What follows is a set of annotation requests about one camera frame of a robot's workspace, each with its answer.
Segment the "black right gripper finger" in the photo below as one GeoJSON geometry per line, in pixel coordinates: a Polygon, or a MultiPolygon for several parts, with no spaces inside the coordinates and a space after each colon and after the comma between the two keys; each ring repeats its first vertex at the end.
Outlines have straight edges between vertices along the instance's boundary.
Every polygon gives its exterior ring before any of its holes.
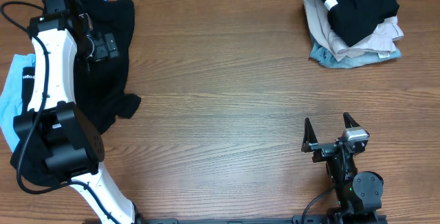
{"type": "Polygon", "coordinates": [[[343,113],[345,128],[355,128],[360,127],[360,125],[351,117],[348,112],[343,113]]]}
{"type": "Polygon", "coordinates": [[[305,131],[304,131],[301,151],[302,152],[313,152],[317,145],[318,145],[318,140],[317,140],[316,135],[314,133],[310,119],[307,117],[305,119],[305,131]]]}

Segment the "black t-shirt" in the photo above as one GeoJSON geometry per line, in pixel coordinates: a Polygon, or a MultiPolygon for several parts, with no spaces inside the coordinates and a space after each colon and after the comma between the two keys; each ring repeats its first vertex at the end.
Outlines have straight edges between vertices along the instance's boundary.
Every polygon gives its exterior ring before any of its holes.
{"type": "Polygon", "coordinates": [[[321,0],[331,29],[349,46],[371,35],[377,25],[396,16],[397,0],[321,0]]]}

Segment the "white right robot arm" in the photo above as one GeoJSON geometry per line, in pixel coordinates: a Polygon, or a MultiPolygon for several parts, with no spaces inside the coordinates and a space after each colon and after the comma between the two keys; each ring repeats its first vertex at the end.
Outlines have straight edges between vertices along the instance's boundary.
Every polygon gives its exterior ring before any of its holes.
{"type": "Polygon", "coordinates": [[[369,133],[349,113],[343,113],[345,129],[332,144],[320,144],[310,119],[305,119],[305,131],[301,151],[312,153],[314,163],[326,163],[332,186],[315,197],[303,210],[300,223],[386,223],[386,216],[379,215],[382,207],[384,180],[376,172],[359,172],[354,157],[366,150],[369,133]],[[315,202],[334,192],[338,206],[326,214],[309,215],[315,202]]]}

